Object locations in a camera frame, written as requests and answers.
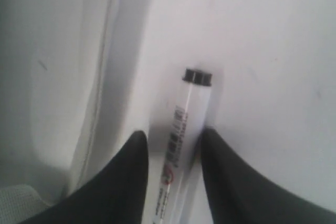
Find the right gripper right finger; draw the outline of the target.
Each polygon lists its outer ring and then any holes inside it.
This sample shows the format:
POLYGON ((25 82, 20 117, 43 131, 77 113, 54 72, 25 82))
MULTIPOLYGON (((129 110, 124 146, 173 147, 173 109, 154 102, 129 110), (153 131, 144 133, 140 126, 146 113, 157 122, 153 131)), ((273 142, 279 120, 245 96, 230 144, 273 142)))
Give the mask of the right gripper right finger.
POLYGON ((203 180, 214 223, 335 223, 335 213, 254 170, 215 129, 200 137, 203 180))

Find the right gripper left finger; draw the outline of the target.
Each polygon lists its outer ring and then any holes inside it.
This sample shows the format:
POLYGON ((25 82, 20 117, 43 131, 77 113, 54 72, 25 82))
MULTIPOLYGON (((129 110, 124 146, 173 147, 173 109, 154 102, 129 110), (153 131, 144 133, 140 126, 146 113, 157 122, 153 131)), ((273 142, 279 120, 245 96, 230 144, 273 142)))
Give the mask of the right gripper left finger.
POLYGON ((25 223, 141 223, 149 175, 146 134, 133 132, 111 161, 60 203, 25 223))

